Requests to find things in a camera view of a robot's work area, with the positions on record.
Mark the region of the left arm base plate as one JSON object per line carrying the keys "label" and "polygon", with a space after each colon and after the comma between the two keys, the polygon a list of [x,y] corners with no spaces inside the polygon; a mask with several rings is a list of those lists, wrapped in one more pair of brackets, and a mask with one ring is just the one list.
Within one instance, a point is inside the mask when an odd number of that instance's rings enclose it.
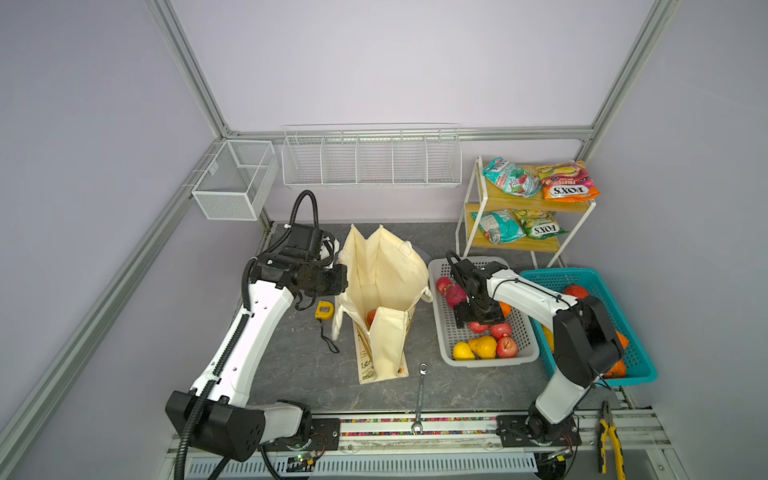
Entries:
{"label": "left arm base plate", "polygon": [[283,437],[265,445],[270,452],[336,451],[341,440],[341,419],[313,417],[292,437]]}

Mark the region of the cream floral tote bag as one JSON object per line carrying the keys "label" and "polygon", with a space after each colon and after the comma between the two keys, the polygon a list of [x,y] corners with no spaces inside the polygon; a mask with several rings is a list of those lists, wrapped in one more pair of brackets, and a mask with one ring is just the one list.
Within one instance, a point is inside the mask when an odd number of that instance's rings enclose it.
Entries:
{"label": "cream floral tote bag", "polygon": [[369,236],[351,226],[338,260],[347,267],[348,286],[334,299],[331,338],[338,339],[345,318],[352,321],[360,384],[407,377],[404,349],[415,308],[433,301],[426,263],[384,226]]}

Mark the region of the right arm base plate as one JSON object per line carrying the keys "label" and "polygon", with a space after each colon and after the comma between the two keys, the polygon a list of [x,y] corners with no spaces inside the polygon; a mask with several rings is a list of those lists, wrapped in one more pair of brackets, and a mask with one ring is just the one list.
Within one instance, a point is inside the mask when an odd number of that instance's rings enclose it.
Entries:
{"label": "right arm base plate", "polygon": [[582,444],[574,415],[557,424],[539,414],[496,417],[496,434],[503,447],[576,447]]}

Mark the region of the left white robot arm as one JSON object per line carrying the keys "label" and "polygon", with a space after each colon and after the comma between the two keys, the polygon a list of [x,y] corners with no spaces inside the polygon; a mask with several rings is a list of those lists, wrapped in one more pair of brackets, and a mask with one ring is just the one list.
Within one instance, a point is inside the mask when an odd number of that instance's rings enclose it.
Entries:
{"label": "left white robot arm", "polygon": [[312,442],[309,406],[279,400],[249,402],[255,372],[275,329],[303,294],[335,296],[348,286],[347,268],[299,263],[280,269],[250,260],[241,279],[241,307],[203,373],[188,391],[174,391],[165,412],[180,436],[175,475],[186,473],[191,448],[244,462],[273,442],[304,447]]}

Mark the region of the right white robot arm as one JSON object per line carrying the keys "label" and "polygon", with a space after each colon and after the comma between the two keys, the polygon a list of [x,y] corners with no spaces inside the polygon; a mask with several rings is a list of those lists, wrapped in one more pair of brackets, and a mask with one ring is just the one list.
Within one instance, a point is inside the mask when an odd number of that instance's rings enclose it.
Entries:
{"label": "right white robot arm", "polygon": [[499,262],[476,266],[465,259],[451,276],[468,297],[471,319],[499,322],[503,302],[552,332],[555,372],[529,408],[525,432],[538,443],[558,438],[592,385],[624,358],[606,306],[591,295],[580,299],[532,283]]}

